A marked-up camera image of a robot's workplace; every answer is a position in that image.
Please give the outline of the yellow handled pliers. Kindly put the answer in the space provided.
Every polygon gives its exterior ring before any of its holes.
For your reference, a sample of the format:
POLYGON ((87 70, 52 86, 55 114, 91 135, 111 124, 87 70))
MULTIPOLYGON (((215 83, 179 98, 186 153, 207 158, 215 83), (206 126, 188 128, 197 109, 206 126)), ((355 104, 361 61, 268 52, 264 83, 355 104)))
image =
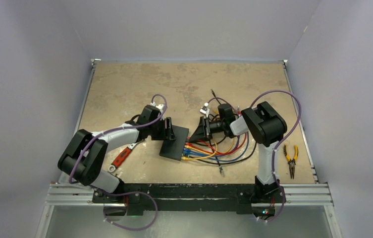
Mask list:
POLYGON ((284 144, 283 145, 283 153, 284 156, 287 160, 288 166, 289 166, 289 174, 290 178, 294 179, 295 178, 295 166, 296 166, 296 160, 298 159, 299 156, 299 148, 297 145, 294 145, 294 156, 291 157, 290 154, 288 153, 288 145, 284 144))

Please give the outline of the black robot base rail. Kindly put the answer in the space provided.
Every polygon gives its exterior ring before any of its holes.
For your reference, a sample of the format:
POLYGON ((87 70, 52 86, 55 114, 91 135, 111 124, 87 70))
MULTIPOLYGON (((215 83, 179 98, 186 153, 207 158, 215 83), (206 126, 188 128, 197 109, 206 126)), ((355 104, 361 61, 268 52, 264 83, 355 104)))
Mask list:
POLYGON ((277 184, 126 183, 108 195, 97 189, 93 203, 108 215, 143 215, 145 211, 235 212, 272 217, 286 201, 277 184))

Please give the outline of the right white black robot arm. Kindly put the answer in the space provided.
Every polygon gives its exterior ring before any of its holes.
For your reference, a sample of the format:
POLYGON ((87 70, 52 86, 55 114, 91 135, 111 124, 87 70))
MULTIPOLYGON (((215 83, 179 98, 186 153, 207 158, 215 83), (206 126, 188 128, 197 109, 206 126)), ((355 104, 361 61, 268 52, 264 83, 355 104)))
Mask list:
POLYGON ((271 149, 287 132, 285 120, 267 101, 258 104, 254 109, 246 108, 237 116, 228 103, 219 105, 218 112, 219 120, 210 121, 207 117, 200 117, 199 125, 189 141, 210 141, 213 134, 219 132, 229 138, 250 132, 259 149, 254 195, 261 202, 268 201, 273 197, 274 191, 278 190, 276 179, 272 174, 271 149))

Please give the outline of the black network switch box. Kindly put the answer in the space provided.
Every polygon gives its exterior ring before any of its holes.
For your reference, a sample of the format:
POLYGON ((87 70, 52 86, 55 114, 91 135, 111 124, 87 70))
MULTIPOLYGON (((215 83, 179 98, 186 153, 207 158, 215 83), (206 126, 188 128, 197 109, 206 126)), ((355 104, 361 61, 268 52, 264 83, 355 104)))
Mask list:
POLYGON ((189 134, 189 129, 181 126, 172 126, 175 139, 165 140, 160 148, 159 155, 164 158, 181 161, 183 156, 183 150, 187 137, 189 134))

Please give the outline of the red handled adjustable wrench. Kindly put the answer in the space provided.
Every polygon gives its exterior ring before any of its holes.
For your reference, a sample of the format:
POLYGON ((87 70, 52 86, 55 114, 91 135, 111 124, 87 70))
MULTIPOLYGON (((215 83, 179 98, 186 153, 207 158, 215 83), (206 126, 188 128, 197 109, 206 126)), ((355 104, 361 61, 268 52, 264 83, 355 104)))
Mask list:
POLYGON ((126 160, 126 158, 131 154, 132 150, 139 144, 139 142, 132 143, 128 145, 124 150, 122 150, 116 158, 112 161, 112 163, 109 165, 107 171, 109 173, 114 173, 126 160))

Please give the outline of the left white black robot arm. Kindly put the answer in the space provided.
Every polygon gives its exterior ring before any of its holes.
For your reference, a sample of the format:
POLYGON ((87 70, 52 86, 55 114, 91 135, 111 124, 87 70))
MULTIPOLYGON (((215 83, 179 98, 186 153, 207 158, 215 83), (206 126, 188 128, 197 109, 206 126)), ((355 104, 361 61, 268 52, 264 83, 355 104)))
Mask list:
POLYGON ((117 128, 88 132, 78 130, 61 155, 57 167, 70 176, 70 183, 81 183, 105 191, 112 203, 123 199, 121 180, 102 168, 106 154, 121 146, 151 140, 174 140, 171 118, 165 117, 165 104, 151 103, 143 108, 136 121, 130 120, 117 128))

